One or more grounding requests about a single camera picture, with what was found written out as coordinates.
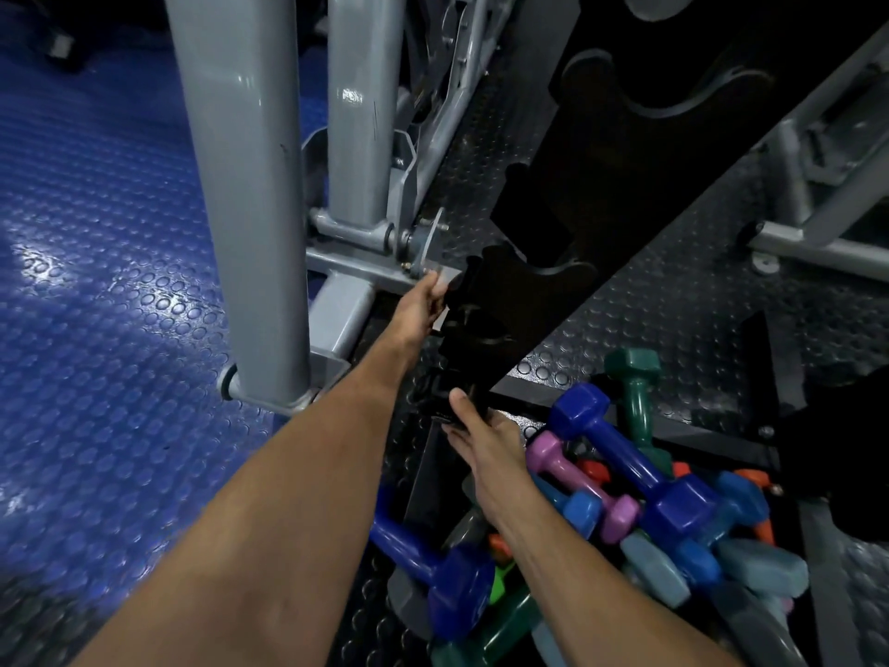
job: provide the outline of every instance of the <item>green dumbbell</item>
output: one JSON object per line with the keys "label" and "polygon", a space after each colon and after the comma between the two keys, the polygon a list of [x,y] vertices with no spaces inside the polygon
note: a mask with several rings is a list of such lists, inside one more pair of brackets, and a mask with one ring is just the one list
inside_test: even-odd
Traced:
{"label": "green dumbbell", "polygon": [[673,478],[670,452],[651,444],[649,391],[661,378],[661,359],[650,348],[619,348],[606,356],[606,374],[623,384],[623,418],[628,437],[668,478]]}
{"label": "green dumbbell", "polygon": [[433,648],[433,667],[487,667],[496,664],[543,619],[527,585],[507,594],[493,617],[470,637]]}

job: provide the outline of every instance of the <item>purple dumbbell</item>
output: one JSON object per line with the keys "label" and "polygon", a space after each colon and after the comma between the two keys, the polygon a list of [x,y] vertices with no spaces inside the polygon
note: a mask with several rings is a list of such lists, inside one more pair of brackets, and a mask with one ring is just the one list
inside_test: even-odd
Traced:
{"label": "purple dumbbell", "polygon": [[639,522],[661,549],[670,552],[685,538],[695,538],[714,516],[719,496],[700,478],[670,481],[626,437],[602,417],[611,401],[592,384],[577,384],[550,410],[548,428],[563,440],[584,436],[616,471],[647,499]]}
{"label": "purple dumbbell", "polygon": [[631,496],[613,498],[562,454],[562,441],[544,431],[528,445],[525,453],[528,470],[535,475],[548,472],[572,491],[586,491],[598,496],[606,510],[602,520],[602,542],[617,543],[633,530],[639,517],[639,502]]}

